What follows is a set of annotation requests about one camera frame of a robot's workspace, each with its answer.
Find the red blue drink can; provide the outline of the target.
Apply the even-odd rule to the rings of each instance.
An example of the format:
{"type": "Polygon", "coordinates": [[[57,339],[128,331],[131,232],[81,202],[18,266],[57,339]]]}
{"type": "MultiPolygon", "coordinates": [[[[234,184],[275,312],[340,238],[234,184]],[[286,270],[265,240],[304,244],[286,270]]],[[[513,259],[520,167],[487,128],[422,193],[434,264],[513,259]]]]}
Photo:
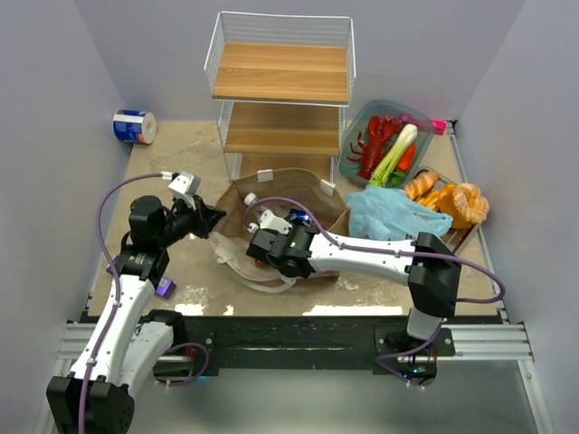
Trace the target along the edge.
{"type": "Polygon", "coordinates": [[[303,210],[298,209],[290,209],[289,210],[289,217],[293,220],[300,220],[304,224],[310,226],[312,224],[310,216],[304,212],[303,210]]]}

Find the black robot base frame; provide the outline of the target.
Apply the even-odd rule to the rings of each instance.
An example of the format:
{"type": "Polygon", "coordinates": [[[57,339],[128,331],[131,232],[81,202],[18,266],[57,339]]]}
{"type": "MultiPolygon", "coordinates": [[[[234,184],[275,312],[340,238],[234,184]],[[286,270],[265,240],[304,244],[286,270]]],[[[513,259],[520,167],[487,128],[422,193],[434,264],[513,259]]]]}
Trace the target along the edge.
{"type": "Polygon", "coordinates": [[[120,310],[100,318],[71,367],[91,383],[136,384],[162,358],[178,354],[196,375],[222,369],[384,369],[404,381],[436,375],[435,359],[455,353],[451,330],[437,325],[426,339],[407,333],[404,316],[183,316],[120,310]]]}

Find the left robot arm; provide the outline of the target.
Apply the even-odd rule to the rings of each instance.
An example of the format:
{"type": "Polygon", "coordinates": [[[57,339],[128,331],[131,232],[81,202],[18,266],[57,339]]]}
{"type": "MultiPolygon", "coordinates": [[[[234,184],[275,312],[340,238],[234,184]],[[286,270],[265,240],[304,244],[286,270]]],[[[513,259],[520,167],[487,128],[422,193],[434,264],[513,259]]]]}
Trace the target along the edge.
{"type": "Polygon", "coordinates": [[[191,363],[200,354],[209,362],[207,348],[190,342],[182,314],[144,309],[165,274],[168,248],[190,234],[208,238],[225,214],[198,195],[170,208],[154,195],[132,202],[99,321],[69,372],[52,377],[46,390],[60,433],[126,433],[138,390],[162,355],[180,352],[191,363]]]}

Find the brown paper grocery bag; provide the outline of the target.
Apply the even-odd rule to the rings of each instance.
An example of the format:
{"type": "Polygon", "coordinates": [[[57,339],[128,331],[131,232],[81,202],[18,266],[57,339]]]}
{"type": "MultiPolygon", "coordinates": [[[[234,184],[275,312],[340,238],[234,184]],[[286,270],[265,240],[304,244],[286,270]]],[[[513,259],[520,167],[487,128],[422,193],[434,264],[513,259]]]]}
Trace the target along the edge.
{"type": "Polygon", "coordinates": [[[308,208],[325,230],[338,235],[349,234],[350,211],[334,184],[306,169],[267,169],[256,175],[233,180],[218,199],[216,207],[226,215],[212,230],[209,241],[218,263],[225,266],[245,287],[266,294],[289,290],[295,280],[284,278],[276,269],[259,265],[246,255],[252,237],[248,225],[259,220],[259,206],[248,211],[245,198],[256,202],[268,198],[265,206],[279,217],[286,217],[297,207],[293,200],[308,208]]]}

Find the light blue plastic bag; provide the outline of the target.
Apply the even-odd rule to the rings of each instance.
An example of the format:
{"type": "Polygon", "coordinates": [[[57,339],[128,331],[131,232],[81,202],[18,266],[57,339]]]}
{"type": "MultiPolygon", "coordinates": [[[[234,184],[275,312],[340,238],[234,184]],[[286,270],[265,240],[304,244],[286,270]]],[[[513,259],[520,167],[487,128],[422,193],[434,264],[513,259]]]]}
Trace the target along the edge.
{"type": "Polygon", "coordinates": [[[350,209],[349,236],[375,241],[400,241],[420,232],[443,236],[453,223],[449,214],[433,211],[409,199],[402,189],[368,185],[345,197],[350,209]]]}

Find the green label water bottle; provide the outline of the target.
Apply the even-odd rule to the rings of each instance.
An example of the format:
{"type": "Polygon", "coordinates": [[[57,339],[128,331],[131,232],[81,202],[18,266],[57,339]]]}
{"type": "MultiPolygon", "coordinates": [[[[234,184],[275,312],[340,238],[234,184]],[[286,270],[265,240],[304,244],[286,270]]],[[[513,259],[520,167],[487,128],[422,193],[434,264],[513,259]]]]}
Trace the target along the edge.
{"type": "Polygon", "coordinates": [[[263,220],[270,220],[277,217],[277,214],[269,207],[260,203],[260,199],[255,193],[248,193],[243,199],[247,209],[245,221],[261,223],[263,220]]]}

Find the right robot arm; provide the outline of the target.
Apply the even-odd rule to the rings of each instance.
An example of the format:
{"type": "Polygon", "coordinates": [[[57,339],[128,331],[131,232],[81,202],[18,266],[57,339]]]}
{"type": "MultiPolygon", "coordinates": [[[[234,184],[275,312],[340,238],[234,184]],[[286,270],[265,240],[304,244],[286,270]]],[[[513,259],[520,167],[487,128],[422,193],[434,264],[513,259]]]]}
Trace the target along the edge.
{"type": "Polygon", "coordinates": [[[258,229],[246,254],[276,269],[285,278],[315,272],[355,272],[386,278],[408,287],[413,306],[406,333],[426,341],[444,318],[453,317],[461,264],[436,236],[373,241],[295,226],[287,233],[258,229]]]}

